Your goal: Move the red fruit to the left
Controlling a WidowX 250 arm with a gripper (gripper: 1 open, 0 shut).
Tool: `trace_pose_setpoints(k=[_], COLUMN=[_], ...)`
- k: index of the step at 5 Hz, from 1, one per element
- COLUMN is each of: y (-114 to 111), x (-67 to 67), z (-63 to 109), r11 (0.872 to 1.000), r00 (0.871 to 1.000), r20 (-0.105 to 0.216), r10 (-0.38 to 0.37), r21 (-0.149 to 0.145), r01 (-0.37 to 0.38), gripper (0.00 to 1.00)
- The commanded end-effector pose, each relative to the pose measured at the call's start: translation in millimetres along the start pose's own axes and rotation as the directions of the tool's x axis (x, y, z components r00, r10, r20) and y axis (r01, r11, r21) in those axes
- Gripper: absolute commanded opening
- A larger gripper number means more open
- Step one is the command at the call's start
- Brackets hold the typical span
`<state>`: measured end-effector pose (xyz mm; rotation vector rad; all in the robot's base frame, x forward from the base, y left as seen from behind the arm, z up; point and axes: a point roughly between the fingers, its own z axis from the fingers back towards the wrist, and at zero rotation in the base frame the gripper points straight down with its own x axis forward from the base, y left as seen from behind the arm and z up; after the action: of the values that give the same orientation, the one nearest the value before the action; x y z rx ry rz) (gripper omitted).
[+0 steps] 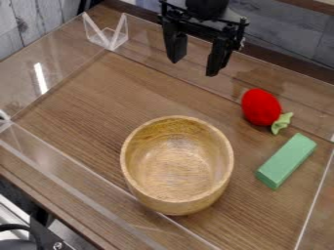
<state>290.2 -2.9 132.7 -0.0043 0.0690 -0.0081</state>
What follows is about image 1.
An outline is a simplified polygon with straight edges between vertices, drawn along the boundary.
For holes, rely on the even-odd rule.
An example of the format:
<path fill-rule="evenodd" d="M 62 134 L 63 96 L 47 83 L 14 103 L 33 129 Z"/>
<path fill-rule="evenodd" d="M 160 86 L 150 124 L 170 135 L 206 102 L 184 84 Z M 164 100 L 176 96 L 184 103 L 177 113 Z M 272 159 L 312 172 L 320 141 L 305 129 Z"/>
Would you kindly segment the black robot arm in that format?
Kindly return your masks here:
<path fill-rule="evenodd" d="M 160 23 L 168 58 L 177 63 L 189 51 L 189 36 L 209 40 L 206 75 L 214 77 L 233 52 L 245 47 L 250 20 L 230 8 L 230 0 L 160 0 Z"/>

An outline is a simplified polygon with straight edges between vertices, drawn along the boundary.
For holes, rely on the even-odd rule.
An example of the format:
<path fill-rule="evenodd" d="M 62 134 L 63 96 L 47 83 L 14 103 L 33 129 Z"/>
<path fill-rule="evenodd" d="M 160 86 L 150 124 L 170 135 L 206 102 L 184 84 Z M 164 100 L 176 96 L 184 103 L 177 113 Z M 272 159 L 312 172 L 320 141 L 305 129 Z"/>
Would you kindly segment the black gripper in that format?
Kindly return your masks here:
<path fill-rule="evenodd" d="M 160 0 L 160 4 L 160 23 L 170 61 L 177 63 L 186 56 L 189 34 L 214 40 L 206 75 L 216 76 L 229 63 L 233 49 L 241 50 L 245 46 L 249 18 L 232 9 L 230 0 Z"/>

